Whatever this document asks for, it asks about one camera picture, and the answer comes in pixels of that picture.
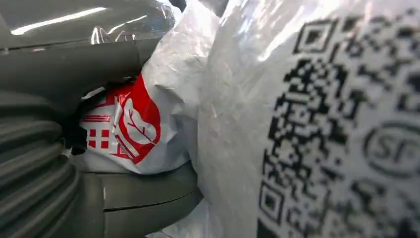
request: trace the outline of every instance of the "red logo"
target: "red logo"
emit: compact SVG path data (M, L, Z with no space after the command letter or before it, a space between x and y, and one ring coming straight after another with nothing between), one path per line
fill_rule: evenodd
M130 93L120 97L119 104L119 118L114 124L115 138L137 164L160 140L159 109L148 95L141 75Z

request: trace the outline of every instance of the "gray surface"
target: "gray surface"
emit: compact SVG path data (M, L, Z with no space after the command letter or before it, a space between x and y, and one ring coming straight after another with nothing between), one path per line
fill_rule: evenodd
M47 238L68 217L79 174L61 155L61 126L0 95L0 237Z
M178 200L156 206L105 214L105 238L138 238L159 231L187 216L200 202L198 189Z
M137 74L157 42L153 39L12 53L0 57L0 88L42 96L52 107L70 114L84 92Z
M197 188L191 164L152 176L99 175L104 187L104 209L150 206L170 202Z

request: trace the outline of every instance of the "crumpled plastic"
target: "crumpled plastic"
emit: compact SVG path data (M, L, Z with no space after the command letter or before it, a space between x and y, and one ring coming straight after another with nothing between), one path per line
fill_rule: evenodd
M80 169L156 174L196 158L199 86L218 17L196 0L158 43L133 85L109 92L83 116Z
M194 168L217 238L420 235L420 2L231 0Z

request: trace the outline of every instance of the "qr code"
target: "qr code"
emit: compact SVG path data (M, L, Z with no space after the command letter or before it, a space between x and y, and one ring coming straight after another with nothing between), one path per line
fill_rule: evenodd
M258 238L417 238L420 206L370 178L348 178L360 107L399 87L395 111L420 113L420 12L304 24L263 156ZM394 216L404 210L404 217Z

